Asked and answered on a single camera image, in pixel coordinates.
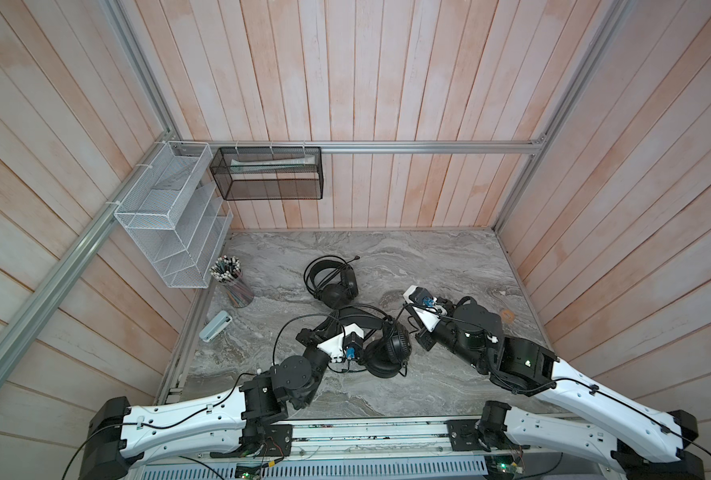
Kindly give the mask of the large black gaming headset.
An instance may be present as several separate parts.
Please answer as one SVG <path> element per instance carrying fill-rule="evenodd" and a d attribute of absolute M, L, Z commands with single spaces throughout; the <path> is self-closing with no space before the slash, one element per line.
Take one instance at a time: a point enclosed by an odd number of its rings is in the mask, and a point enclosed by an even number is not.
<path fill-rule="evenodd" d="M 359 296 L 357 276 L 353 262 L 361 259 L 355 255 L 345 260 L 337 255 L 323 255 L 312 260 L 303 272 L 307 292 L 331 309 L 347 306 Z"/>

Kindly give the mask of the small black wired headphones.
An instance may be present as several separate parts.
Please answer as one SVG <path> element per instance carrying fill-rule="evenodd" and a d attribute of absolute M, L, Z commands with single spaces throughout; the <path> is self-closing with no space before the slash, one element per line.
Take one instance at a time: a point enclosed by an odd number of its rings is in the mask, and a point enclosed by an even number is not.
<path fill-rule="evenodd" d="M 391 315 L 372 305 L 354 304 L 332 310 L 313 329 L 326 329 L 333 338 L 349 324 L 357 324 L 365 332 L 363 357 L 359 362 L 341 363 L 343 368 L 340 369 L 329 367 L 331 372 L 340 375 L 369 372 L 383 379 L 407 375 L 413 348 L 409 330 L 401 323 L 399 314 Z"/>

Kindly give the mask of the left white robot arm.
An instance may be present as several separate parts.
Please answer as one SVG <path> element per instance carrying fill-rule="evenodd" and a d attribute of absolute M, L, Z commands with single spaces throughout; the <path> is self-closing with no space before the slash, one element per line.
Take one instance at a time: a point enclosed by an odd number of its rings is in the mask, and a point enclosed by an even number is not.
<path fill-rule="evenodd" d="M 132 406 L 124 396 L 105 401 L 79 447 L 78 477 L 123 478 L 154 450 L 205 433 L 235 432 L 238 448 L 259 444 L 267 426 L 288 417 L 289 407 L 311 404 L 327 365 L 342 356 L 342 338 L 340 326 L 302 330 L 296 339 L 303 354 L 219 394 L 163 406 Z"/>

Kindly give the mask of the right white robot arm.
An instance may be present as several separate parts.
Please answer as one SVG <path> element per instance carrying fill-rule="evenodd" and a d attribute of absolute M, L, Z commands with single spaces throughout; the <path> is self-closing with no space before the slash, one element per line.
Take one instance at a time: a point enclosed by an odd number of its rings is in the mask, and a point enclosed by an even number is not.
<path fill-rule="evenodd" d="M 485 451 L 544 447 L 585 458 L 629 479 L 701 479 L 691 452 L 695 416 L 645 407 L 577 371 L 533 340 L 509 336 L 501 316 L 467 296 L 457 302 L 413 286 L 403 295 L 425 350 L 447 348 L 513 395 L 533 397 L 577 415 L 569 421 L 489 400 L 464 446 Z"/>

